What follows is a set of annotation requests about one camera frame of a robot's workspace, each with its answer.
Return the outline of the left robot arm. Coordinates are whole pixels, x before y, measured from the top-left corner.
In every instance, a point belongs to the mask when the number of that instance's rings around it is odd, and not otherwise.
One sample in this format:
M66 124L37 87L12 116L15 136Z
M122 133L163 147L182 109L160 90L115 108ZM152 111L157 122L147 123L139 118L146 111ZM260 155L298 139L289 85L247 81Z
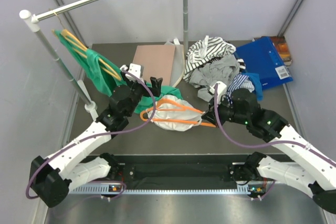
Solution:
M151 77L151 86L136 78L117 86L108 107L90 126L59 151L45 158L37 156L30 165L26 198L41 199L49 208L60 204L76 188L93 180L114 180L119 174L114 156L103 153L85 163L95 149L120 134L129 132L126 126L143 97L154 100L161 94L162 79Z

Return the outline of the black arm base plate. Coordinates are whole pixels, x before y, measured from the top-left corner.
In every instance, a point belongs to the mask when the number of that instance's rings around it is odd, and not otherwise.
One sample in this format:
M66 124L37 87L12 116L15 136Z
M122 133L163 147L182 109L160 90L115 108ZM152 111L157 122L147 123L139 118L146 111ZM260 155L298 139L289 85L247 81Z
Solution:
M141 181L146 178L212 178L222 181L266 181L257 171L266 155L110 155L108 180Z

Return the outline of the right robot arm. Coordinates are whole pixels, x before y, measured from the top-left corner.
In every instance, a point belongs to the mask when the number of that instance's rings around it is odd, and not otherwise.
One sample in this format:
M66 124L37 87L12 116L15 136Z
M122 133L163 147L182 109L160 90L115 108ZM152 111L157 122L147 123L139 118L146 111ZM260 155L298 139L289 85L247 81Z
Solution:
M295 165L276 161L268 155L254 152L244 163L245 174L256 180L259 177L276 180L306 194L323 210L335 213L335 161L306 141L295 128L277 112L263 109L256 95L241 88L224 97L226 86L217 82L209 89L213 95L208 110L202 118L223 130L225 122L244 125L247 131L264 141L259 145L247 145L234 141L225 131L222 133L232 143L243 148L273 146L286 154Z

